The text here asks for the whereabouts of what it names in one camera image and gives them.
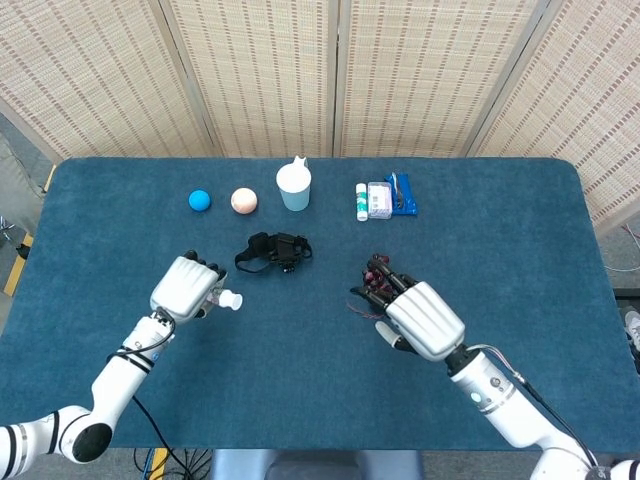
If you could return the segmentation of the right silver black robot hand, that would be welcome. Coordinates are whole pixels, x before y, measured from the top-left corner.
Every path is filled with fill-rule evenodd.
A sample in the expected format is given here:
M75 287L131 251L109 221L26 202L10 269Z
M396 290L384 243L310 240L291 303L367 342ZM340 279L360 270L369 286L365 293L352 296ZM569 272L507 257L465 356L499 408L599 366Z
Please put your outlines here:
M384 314L393 345L409 345L429 361L443 361L464 342L465 325L426 282L396 272L383 255L373 255L363 270L363 283L350 292Z

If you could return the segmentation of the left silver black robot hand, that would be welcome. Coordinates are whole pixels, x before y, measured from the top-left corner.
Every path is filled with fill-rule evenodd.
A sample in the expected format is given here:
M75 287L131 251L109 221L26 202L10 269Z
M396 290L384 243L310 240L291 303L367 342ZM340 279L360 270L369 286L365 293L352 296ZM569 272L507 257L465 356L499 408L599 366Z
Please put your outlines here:
M207 263L195 250L178 256L150 296L153 311L167 314L176 324L204 318L214 306L228 276L216 263Z

